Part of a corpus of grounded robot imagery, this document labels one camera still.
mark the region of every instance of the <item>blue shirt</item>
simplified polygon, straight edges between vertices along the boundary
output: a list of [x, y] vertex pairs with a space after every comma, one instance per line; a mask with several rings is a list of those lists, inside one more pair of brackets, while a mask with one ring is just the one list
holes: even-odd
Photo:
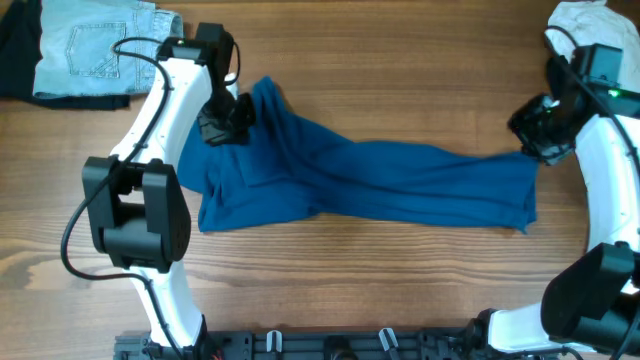
[[353, 142], [287, 110], [268, 77], [252, 98], [257, 121], [248, 144], [210, 147], [195, 124], [186, 141], [178, 179], [202, 193], [200, 231], [320, 212], [523, 232], [536, 219], [538, 164], [521, 153], [478, 158], [430, 145]]

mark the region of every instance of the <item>dark cloth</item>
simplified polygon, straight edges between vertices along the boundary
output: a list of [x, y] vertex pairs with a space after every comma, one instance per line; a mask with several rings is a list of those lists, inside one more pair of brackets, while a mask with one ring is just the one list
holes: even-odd
[[114, 110], [129, 106], [129, 96], [37, 99], [32, 95], [40, 55], [40, 1], [14, 1], [0, 21], [0, 97], [55, 109]]
[[538, 164], [430, 145], [352, 142], [289, 112], [269, 78], [253, 89], [246, 145], [210, 147], [194, 125], [180, 183], [202, 193], [201, 231], [300, 220], [320, 212], [427, 225], [513, 227], [536, 219]]

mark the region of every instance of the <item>wooden table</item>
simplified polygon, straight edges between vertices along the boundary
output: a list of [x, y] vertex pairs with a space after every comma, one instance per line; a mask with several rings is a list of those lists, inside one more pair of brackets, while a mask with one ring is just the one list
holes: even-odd
[[[355, 140], [517, 150], [505, 123], [546, 90], [540, 34], [553, 1], [162, 6], [191, 35], [198, 22], [224, 23], [242, 48], [243, 89], [270, 75], [300, 115]], [[612, 6], [639, 18], [637, 2]], [[115, 112], [0, 101], [0, 358], [111, 359], [115, 335], [148, 329], [128, 281], [79, 280], [59, 259], [84, 161], [109, 153], [142, 101]], [[224, 233], [194, 226], [185, 263], [213, 330], [459, 326], [488, 307], [537, 302], [583, 253], [584, 191], [574, 159], [541, 168], [527, 235], [337, 215]], [[195, 224], [200, 196], [185, 193]], [[114, 271], [86, 216], [71, 253], [85, 271]]]

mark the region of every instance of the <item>blue cloth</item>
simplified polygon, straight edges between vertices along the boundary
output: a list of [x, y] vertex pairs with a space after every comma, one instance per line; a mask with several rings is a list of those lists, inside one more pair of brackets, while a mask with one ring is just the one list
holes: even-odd
[[[138, 0], [42, 0], [42, 60], [33, 95], [39, 99], [147, 93], [156, 74], [144, 60], [117, 57], [111, 45], [125, 37], [182, 36], [182, 18]], [[155, 58], [158, 45], [123, 44], [122, 51]]]
[[430, 145], [352, 142], [289, 112], [270, 78], [253, 89], [247, 145], [210, 147], [191, 129], [180, 183], [202, 193], [200, 231], [320, 212], [444, 226], [535, 221], [538, 164], [520, 154], [460, 156]]

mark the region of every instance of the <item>denim shorts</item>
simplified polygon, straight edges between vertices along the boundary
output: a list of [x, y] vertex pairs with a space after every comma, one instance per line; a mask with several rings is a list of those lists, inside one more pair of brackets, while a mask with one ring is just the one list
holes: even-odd
[[[183, 36], [179, 14], [137, 0], [42, 0], [41, 23], [33, 95], [42, 99], [149, 92], [154, 66], [117, 57], [111, 45], [132, 36]], [[155, 58], [157, 47], [135, 41], [120, 48]]]

